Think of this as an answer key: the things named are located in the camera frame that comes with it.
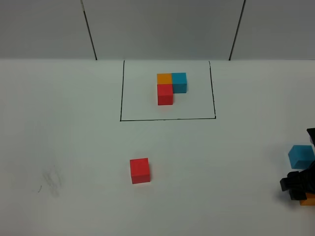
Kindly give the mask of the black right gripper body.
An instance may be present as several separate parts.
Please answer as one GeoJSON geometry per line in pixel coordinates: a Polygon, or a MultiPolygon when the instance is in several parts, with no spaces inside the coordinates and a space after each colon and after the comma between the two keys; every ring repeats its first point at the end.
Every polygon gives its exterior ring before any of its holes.
{"type": "Polygon", "coordinates": [[[315,165],[303,171],[289,172],[287,177],[280,180],[282,191],[297,190],[301,192],[315,191],[315,165]]]}

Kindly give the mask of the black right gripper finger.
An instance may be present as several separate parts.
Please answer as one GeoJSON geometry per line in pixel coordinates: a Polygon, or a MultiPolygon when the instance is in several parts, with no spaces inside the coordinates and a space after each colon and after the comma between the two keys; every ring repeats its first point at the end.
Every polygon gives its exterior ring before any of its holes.
{"type": "Polygon", "coordinates": [[[290,189],[289,195],[290,195],[291,200],[293,200],[293,201],[302,201],[302,200],[307,199],[307,195],[303,191],[290,189]]]}

